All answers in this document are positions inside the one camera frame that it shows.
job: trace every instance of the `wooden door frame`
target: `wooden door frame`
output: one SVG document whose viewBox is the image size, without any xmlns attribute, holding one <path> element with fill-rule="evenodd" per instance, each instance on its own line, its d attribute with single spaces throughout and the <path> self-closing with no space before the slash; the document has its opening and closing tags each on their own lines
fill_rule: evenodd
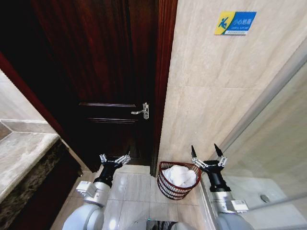
<svg viewBox="0 0 307 230">
<path fill-rule="evenodd" d="M 155 86 L 154 86 L 154 117 L 153 117 L 153 151 L 151 154 L 150 174 L 155 176 L 157 170 L 160 137 L 164 115 L 164 106 L 167 90 L 167 80 L 172 53 L 174 28 L 176 22 L 177 0 L 158 0 L 158 22 L 157 22 L 157 46 L 155 65 Z M 75 146 L 74 141 L 62 128 L 61 124 L 54 118 L 50 111 L 38 99 L 36 94 L 29 88 L 20 77 L 14 67 L 0 52 L 0 68 L 6 76 L 15 84 L 21 93 L 57 131 L 72 149 L 79 154 L 80 150 Z"/>
<path fill-rule="evenodd" d="M 150 174 L 156 175 L 164 106 L 166 99 L 169 65 L 171 61 L 174 29 L 178 0 L 158 1 L 158 35 L 156 50 L 155 88 L 154 88 L 154 120 L 153 120 L 153 152 Z"/>
</svg>

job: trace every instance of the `silver door lever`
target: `silver door lever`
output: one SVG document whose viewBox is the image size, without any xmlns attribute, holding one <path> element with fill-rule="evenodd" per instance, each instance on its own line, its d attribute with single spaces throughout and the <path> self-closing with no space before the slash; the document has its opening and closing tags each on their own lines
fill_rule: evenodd
<svg viewBox="0 0 307 230">
<path fill-rule="evenodd" d="M 147 102 L 143 104 L 143 110 L 131 112 L 131 114 L 134 114 L 134 115 L 141 114 L 141 113 L 143 113 L 143 117 L 145 120 L 149 118 L 149 104 L 147 104 Z"/>
</svg>

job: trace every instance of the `folded towel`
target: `folded towel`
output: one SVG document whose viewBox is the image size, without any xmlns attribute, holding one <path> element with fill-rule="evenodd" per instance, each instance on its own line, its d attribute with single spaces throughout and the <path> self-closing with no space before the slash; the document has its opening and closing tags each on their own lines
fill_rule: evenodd
<svg viewBox="0 0 307 230">
<path fill-rule="evenodd" d="M 170 183 L 177 187 L 187 188 L 196 183 L 196 173 L 184 166 L 174 165 L 162 170 L 162 173 Z"/>
</svg>

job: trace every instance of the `red wicker basket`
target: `red wicker basket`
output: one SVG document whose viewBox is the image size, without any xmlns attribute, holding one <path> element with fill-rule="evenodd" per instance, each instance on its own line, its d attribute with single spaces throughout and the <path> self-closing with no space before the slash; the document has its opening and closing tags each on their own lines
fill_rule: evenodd
<svg viewBox="0 0 307 230">
<path fill-rule="evenodd" d="M 196 183 L 193 186 L 187 188 L 177 187 L 172 183 L 170 183 L 163 175 L 162 170 L 171 168 L 173 165 L 185 166 L 188 169 L 193 170 L 196 173 Z M 161 192 L 169 199 L 172 200 L 183 199 L 192 190 L 192 188 L 194 188 L 199 183 L 200 180 L 201 180 L 201 170 L 195 164 L 167 162 L 167 161 L 160 162 L 159 174 L 157 178 L 158 187 L 161 190 Z"/>
</svg>

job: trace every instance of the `glass shower door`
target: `glass shower door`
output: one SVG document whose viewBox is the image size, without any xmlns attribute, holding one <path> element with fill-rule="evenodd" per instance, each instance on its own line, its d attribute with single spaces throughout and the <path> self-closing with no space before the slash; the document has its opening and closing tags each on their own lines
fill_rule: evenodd
<svg viewBox="0 0 307 230">
<path fill-rule="evenodd" d="M 307 229 L 307 64 L 224 155 L 223 177 L 255 229 Z"/>
</svg>

